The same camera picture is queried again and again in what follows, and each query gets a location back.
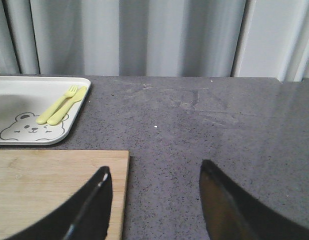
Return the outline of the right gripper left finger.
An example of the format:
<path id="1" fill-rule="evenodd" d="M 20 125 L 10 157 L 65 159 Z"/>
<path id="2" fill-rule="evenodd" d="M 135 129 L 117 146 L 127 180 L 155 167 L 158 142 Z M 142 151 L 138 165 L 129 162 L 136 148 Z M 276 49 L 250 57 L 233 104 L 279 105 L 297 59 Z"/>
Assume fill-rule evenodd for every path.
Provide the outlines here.
<path id="1" fill-rule="evenodd" d="M 67 201 L 8 240 L 104 240 L 113 201 L 110 168 L 100 167 Z"/>

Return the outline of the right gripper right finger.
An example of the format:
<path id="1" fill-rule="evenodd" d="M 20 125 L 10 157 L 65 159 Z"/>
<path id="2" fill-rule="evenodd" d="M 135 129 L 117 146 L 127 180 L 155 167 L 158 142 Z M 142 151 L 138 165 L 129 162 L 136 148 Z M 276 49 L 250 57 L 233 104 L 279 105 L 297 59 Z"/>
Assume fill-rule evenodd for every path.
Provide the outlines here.
<path id="1" fill-rule="evenodd" d="M 199 190 L 212 240 L 309 240 L 309 229 L 270 209 L 211 160 L 200 167 Z"/>

